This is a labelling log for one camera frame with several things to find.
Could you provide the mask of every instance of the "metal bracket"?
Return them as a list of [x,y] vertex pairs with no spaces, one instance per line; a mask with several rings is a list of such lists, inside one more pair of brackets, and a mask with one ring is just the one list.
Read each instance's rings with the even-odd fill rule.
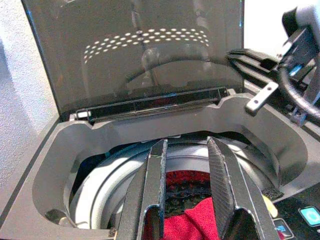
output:
[[[320,56],[315,59],[316,70],[313,75],[311,82],[309,83],[307,89],[304,92],[303,98],[313,105],[320,98]],[[291,121],[297,124],[299,127],[303,126],[306,120],[307,114],[305,111],[301,110],[299,107],[296,107],[291,116]]]
[[279,85],[274,81],[269,82],[260,92],[255,95],[245,106],[245,111],[251,116],[255,116],[257,112],[265,105],[270,95],[277,90]]

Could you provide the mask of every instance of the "red towel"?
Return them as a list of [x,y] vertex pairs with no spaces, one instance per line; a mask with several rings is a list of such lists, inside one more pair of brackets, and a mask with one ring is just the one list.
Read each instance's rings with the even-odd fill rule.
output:
[[219,240],[211,197],[202,200],[180,216],[164,220],[163,240]]

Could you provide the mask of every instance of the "red fabric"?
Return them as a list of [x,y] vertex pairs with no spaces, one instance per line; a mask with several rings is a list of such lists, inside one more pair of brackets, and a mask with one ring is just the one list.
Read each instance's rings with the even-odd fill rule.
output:
[[280,237],[281,240],[284,240],[284,239],[285,239],[285,236],[284,236],[281,232],[279,232],[279,231],[278,231],[278,235],[279,235],[279,237]]
[[174,185],[179,185],[183,182],[189,182],[190,184],[194,182],[210,182],[210,174],[202,171],[189,170],[170,171],[166,173],[165,183],[167,188],[174,187]]
[[163,240],[219,240],[211,197],[180,216],[164,220]]

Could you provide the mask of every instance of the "blue button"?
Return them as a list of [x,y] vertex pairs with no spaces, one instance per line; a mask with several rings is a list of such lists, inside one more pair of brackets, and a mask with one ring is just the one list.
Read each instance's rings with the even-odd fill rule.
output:
[[277,231],[280,231],[280,232],[285,232],[286,231],[286,228],[285,228],[285,226],[283,226],[283,225],[280,225],[280,226],[278,226],[277,228],[276,228],[276,230]]
[[311,227],[320,225],[320,213],[314,206],[300,209],[300,213]]

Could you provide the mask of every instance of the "washing machine lid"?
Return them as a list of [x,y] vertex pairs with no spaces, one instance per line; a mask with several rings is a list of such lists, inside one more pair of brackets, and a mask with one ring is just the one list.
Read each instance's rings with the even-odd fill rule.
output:
[[227,87],[242,0],[22,0],[63,120],[79,109]]

